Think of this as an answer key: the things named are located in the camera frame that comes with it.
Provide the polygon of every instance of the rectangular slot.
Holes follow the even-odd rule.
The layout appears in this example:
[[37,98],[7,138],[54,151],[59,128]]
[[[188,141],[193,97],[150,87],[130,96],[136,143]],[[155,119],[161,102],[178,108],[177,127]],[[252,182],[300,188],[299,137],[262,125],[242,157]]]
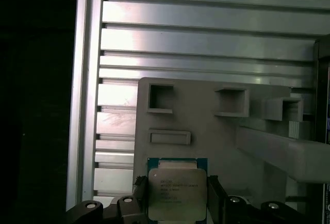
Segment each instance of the rectangular slot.
[[299,118],[299,105],[300,101],[297,100],[283,100],[283,120],[301,122],[302,115],[301,118]]
[[151,143],[190,145],[191,133],[174,130],[149,130]]
[[221,88],[216,93],[219,96],[219,110],[215,113],[216,116],[249,116],[250,97],[248,89]]
[[147,112],[173,113],[174,90],[171,85],[149,85]]
[[263,118],[274,121],[303,121],[303,101],[300,98],[274,98],[264,100]]

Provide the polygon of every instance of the screw head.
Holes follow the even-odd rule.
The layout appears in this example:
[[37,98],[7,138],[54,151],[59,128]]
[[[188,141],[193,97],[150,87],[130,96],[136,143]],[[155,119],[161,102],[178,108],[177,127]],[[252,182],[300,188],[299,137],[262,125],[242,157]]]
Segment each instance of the screw head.
[[86,206],[86,208],[88,208],[88,209],[92,209],[92,208],[94,208],[94,207],[96,207],[96,205],[95,205],[94,203],[89,203],[89,204],[87,204],[87,206]]
[[279,206],[276,203],[272,203],[272,202],[270,204],[268,204],[268,207],[270,207],[273,210],[276,210],[279,208]]
[[125,198],[124,202],[132,202],[132,198]]
[[231,202],[239,202],[239,198],[238,197],[231,197],[230,198]]

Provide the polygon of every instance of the black background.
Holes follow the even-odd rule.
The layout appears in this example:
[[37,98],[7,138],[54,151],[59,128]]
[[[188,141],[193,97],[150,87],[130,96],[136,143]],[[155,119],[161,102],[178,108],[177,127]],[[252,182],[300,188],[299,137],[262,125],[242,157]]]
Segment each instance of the black background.
[[2,216],[53,223],[65,211],[76,0],[0,10]]

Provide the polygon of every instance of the square slot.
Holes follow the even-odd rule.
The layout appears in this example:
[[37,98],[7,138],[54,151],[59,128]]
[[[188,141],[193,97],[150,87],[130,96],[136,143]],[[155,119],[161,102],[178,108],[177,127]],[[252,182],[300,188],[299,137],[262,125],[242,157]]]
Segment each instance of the square slot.
[[283,100],[282,119],[285,121],[302,121],[302,112],[300,111],[301,101],[299,100]]
[[249,90],[239,88],[222,88],[216,91],[219,97],[219,110],[216,116],[248,117]]
[[171,85],[149,85],[148,111],[152,113],[173,113],[174,90]]

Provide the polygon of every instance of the white plastic beam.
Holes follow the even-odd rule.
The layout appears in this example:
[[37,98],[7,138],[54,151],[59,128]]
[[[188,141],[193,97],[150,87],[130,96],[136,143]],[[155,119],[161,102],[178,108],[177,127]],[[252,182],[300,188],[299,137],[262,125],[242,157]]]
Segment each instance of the white plastic beam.
[[236,146],[298,182],[330,182],[330,146],[238,127]]

